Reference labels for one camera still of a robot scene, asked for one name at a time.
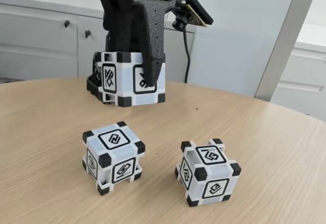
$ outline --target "cube face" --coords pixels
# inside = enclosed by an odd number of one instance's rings
[[[144,80],[141,53],[102,52],[100,56],[97,67],[102,84],[98,92],[102,102],[129,107],[165,101],[165,63],[156,86],[149,87]]]
[[[176,176],[186,189],[189,206],[229,200],[241,168],[224,154],[225,146],[214,140],[206,146],[197,147],[194,142],[183,146],[184,142],[181,144],[183,159],[176,167]]]
[[[101,195],[112,191],[118,182],[140,177],[139,158],[145,154],[145,144],[125,122],[85,132],[83,141],[83,166],[94,177]]]

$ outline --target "drawer handle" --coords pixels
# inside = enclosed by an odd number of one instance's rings
[[[90,30],[85,31],[86,38],[88,38],[91,34],[92,34],[92,32]]]
[[[69,20],[66,20],[65,21],[65,28],[67,28],[69,25],[70,25],[70,21]]]

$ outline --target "small camera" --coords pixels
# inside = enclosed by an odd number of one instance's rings
[[[172,26],[180,32],[183,32],[188,24],[207,27],[214,21],[198,0],[177,0],[172,12],[176,16]]]

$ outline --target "cabinet door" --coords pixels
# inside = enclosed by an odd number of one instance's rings
[[[105,51],[107,31],[103,20],[78,17],[78,75],[87,77],[92,74],[93,55],[96,51]]]
[[[77,53],[77,25],[73,15],[0,5],[0,44]]]
[[[0,5],[0,77],[77,76],[73,15]]]

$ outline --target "white cube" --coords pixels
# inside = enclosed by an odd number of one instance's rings
[[[84,132],[83,141],[83,167],[94,177],[101,195],[112,191],[118,182],[141,177],[139,158],[145,154],[145,144],[125,122]]]
[[[224,148],[220,139],[211,139],[205,146],[182,142],[183,158],[175,174],[186,189],[185,197],[190,207],[230,199],[241,167],[226,157]]]
[[[143,58],[136,52],[101,52],[95,54],[97,69],[102,82],[98,91],[92,92],[103,103],[114,103],[120,107],[165,102],[165,63],[154,87],[144,80]]]

